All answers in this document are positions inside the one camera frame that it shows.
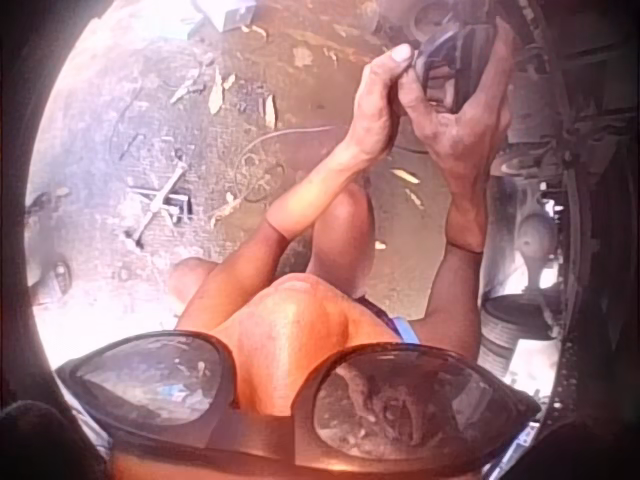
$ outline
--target man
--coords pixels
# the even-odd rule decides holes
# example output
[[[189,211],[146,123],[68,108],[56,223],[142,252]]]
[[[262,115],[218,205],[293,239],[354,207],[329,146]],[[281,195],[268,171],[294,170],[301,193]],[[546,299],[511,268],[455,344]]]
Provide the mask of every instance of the man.
[[[176,266],[170,292],[184,306],[177,329],[204,332],[227,345],[241,410],[290,415],[303,381],[329,355],[355,345],[402,341],[393,325],[356,301],[371,271],[374,239],[371,204],[355,180],[391,149],[398,103],[451,192],[444,258],[425,315],[411,327],[421,343],[475,362],[485,189],[509,123],[513,43],[510,28],[499,22],[480,86],[457,115],[436,111],[426,99],[411,68],[409,45],[376,58],[364,69],[344,140],[271,205],[253,236],[220,264],[192,258]],[[273,282],[281,255],[309,227],[313,250],[307,272]],[[117,445],[112,467],[122,479],[239,478],[137,458],[119,452]]]

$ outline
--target dark frame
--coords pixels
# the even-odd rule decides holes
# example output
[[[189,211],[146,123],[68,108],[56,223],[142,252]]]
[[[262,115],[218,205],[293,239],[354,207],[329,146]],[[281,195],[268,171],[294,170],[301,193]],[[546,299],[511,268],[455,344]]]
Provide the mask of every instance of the dark frame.
[[[86,363],[101,355],[115,350],[128,343],[142,339],[191,337],[205,341],[218,353],[222,363],[222,376],[219,390],[207,411],[199,418],[182,425],[156,425],[135,420],[119,421],[113,415],[106,415],[94,406],[93,397],[76,373]],[[339,364],[347,359],[376,352],[423,352],[442,360],[452,362],[471,370],[513,407],[513,414],[503,420],[513,425],[513,432],[506,434],[498,430],[495,433],[491,448],[487,448],[455,465],[434,465],[434,458],[424,457],[412,460],[373,460],[358,458],[337,450],[325,443],[316,433],[313,418],[315,397],[329,375]],[[238,409],[236,392],[236,369],[231,351],[216,337],[200,332],[161,331],[136,335],[114,342],[85,355],[71,360],[56,370],[63,384],[74,394],[87,413],[110,433],[116,445],[121,444],[124,451],[134,448],[140,451],[144,445],[146,454],[159,448],[163,457],[180,460],[200,460],[205,464],[220,464],[220,457],[250,455],[270,462],[281,462],[290,468],[312,468],[320,470],[333,469],[340,466],[349,473],[367,474],[420,474],[435,476],[451,476],[481,468],[496,454],[504,450],[526,426],[528,421],[540,411],[537,403],[494,377],[482,367],[471,364],[463,357],[446,350],[425,345],[403,343],[375,343],[351,347],[337,352],[319,364],[306,378],[298,394],[294,398],[290,417],[258,415]]]

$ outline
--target sunglasses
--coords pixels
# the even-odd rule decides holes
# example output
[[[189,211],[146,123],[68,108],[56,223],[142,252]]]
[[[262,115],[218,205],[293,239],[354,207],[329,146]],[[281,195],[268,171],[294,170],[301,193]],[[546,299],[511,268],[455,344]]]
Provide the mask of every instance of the sunglasses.
[[[414,344],[330,356],[308,375],[288,417],[240,410],[231,351],[203,333],[126,338],[56,373],[118,450],[247,476],[282,468],[464,474],[507,448],[540,411],[459,355]]]

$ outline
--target leg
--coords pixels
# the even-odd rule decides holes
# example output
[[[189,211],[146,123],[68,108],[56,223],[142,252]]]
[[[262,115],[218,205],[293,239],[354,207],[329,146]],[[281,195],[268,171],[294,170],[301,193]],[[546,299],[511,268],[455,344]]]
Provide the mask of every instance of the leg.
[[[182,314],[204,279],[217,266],[216,262],[197,257],[185,258],[173,266],[169,273],[169,295],[177,315]]]
[[[346,295],[361,296],[373,267],[374,231],[371,200],[352,183],[316,221],[307,273]]]

